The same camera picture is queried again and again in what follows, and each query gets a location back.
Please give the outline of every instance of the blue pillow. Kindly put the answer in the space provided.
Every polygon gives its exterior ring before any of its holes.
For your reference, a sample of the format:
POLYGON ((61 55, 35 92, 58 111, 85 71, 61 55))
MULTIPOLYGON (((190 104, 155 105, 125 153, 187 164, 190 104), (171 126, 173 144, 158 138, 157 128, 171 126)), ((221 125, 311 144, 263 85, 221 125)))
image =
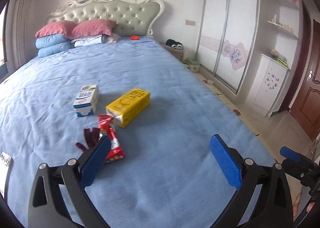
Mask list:
POLYGON ((53 55, 62 51, 66 51, 71 49, 71 42, 70 40, 56 44, 51 47, 41 48, 38 52, 38 57, 43 58, 49 55, 53 55))
POLYGON ((41 38, 37 38, 36 40, 36 47, 37 49, 51 47, 56 44, 62 43, 64 41, 68 40, 64 35, 60 33, 52 34, 43 36, 41 38))

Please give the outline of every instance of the curtain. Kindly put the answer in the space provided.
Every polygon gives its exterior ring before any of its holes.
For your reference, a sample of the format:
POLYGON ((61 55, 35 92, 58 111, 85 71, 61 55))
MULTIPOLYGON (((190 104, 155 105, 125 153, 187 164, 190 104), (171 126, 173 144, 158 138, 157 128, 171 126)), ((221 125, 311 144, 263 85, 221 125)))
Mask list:
POLYGON ((16 0, 15 4, 12 26, 12 48, 14 66, 16 69, 27 62, 24 43, 30 4, 31 0, 16 0))

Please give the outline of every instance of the sliding wardrobe door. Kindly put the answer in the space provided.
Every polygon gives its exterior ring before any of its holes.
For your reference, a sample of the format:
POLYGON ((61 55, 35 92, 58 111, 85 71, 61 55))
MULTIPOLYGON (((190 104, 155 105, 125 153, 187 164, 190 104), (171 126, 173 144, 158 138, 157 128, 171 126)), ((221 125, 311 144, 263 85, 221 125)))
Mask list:
POLYGON ((215 77, 238 90, 255 30, 257 0, 229 0, 228 18, 215 77))
POLYGON ((205 0, 197 59, 213 72, 226 17, 227 0, 205 0))

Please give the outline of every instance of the blue gripper pad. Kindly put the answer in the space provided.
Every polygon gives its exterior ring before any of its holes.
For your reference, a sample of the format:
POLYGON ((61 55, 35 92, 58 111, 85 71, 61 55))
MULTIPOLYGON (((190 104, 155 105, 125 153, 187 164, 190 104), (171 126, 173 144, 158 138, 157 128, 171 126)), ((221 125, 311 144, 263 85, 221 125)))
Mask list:
POLYGON ((282 147, 280 149, 280 155, 284 156, 287 159, 291 159, 294 162, 300 162, 301 161, 301 157, 298 153, 296 153, 295 151, 287 148, 287 147, 282 147))
POLYGON ((218 134, 211 137, 210 148, 229 185, 238 190, 242 185, 241 170, 229 154, 228 146, 218 134))
POLYGON ((80 186, 84 189, 87 186, 91 186, 98 171, 101 169, 103 163, 106 160, 106 156, 109 154, 111 149, 111 141, 106 137, 92 153, 87 163, 80 170, 81 181, 80 186))

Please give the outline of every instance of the blue bedsheet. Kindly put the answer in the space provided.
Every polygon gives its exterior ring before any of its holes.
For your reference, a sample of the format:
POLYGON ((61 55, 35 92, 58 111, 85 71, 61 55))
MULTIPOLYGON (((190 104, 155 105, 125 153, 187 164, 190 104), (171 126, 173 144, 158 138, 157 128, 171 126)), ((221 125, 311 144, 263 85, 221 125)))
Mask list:
POLYGON ((8 205, 25 226, 39 164, 78 158, 75 143, 84 143, 83 128, 98 125, 96 115, 79 118, 72 107, 81 86, 90 83, 100 89, 97 114, 134 87, 151 92, 150 105, 117 129, 127 158, 105 164, 86 188, 112 228, 210 227, 235 191, 210 152, 216 133, 244 158, 274 163, 239 117, 150 38, 34 58, 0 84, 0 150, 14 162, 8 205))

